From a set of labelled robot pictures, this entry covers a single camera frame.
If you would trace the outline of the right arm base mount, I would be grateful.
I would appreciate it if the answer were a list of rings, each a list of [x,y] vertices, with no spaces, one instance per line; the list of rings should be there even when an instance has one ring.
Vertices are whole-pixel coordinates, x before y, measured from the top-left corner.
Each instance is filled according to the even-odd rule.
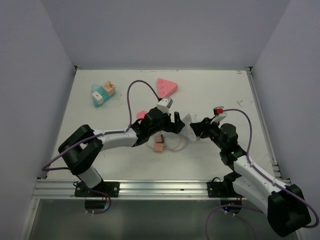
[[[239,195],[234,191],[230,180],[216,181],[217,177],[206,183],[209,198],[237,198]]]

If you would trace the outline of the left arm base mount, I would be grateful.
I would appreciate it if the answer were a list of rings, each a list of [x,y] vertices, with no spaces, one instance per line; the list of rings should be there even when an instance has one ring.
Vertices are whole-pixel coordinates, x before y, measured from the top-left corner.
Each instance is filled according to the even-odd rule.
[[[111,198],[117,198],[120,191],[120,183],[118,181],[103,181],[91,190],[82,181],[74,182],[73,185],[75,186],[74,196],[78,198],[103,197],[102,193]]]

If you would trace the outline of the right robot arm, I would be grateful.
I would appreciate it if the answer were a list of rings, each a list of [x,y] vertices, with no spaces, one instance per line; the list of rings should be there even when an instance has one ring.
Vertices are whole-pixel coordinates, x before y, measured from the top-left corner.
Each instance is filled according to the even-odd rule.
[[[190,127],[198,138],[213,141],[220,149],[222,162],[232,169],[222,185],[227,196],[238,194],[248,199],[266,215],[269,225],[280,237],[311,223],[302,190],[268,174],[248,157],[238,143],[234,125],[219,125],[206,117],[201,122],[191,123]]]

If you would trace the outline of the pink cube plug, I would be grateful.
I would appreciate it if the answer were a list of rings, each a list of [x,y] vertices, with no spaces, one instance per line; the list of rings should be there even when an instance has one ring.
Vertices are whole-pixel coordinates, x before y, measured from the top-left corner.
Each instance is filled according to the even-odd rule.
[[[165,142],[165,137],[163,134],[156,135],[154,137],[154,142],[157,144],[163,144]]]
[[[165,150],[165,145],[163,143],[155,143],[154,144],[154,152],[156,153],[162,153]]]

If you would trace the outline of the pink square plug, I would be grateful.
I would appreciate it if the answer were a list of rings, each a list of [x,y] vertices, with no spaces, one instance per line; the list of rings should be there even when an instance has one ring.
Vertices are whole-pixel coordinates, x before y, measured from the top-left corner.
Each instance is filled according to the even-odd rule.
[[[136,114],[136,118],[137,118],[137,119],[143,119],[146,114],[147,114],[147,112],[146,112],[145,110],[142,110],[142,111],[140,111],[140,112],[138,112],[138,113]]]

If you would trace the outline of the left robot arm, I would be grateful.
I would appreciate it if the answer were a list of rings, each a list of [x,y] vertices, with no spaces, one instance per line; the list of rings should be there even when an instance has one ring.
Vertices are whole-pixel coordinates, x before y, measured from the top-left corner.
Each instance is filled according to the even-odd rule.
[[[93,166],[100,152],[120,147],[137,147],[148,142],[158,132],[178,134],[184,127],[185,123],[178,112],[174,112],[174,121],[171,121],[171,114],[154,107],[127,130],[103,132],[84,124],[59,146],[58,152],[71,173],[86,185],[87,192],[96,197],[104,190],[103,178]]]

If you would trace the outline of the white power strip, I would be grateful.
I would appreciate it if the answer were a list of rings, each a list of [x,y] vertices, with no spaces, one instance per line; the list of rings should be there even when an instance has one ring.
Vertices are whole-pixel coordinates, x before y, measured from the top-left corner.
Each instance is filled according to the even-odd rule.
[[[191,127],[192,123],[197,123],[197,116],[195,114],[187,114],[183,119],[184,127],[182,128],[180,134],[188,138],[191,142],[197,142],[200,140],[199,136],[196,136],[194,130]]]

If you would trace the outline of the pink triangular socket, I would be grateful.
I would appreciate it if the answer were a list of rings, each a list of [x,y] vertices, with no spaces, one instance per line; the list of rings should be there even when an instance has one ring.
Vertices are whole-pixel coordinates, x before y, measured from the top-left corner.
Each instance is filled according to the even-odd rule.
[[[170,97],[178,89],[178,84],[170,80],[158,78],[156,80],[158,96],[160,98]]]

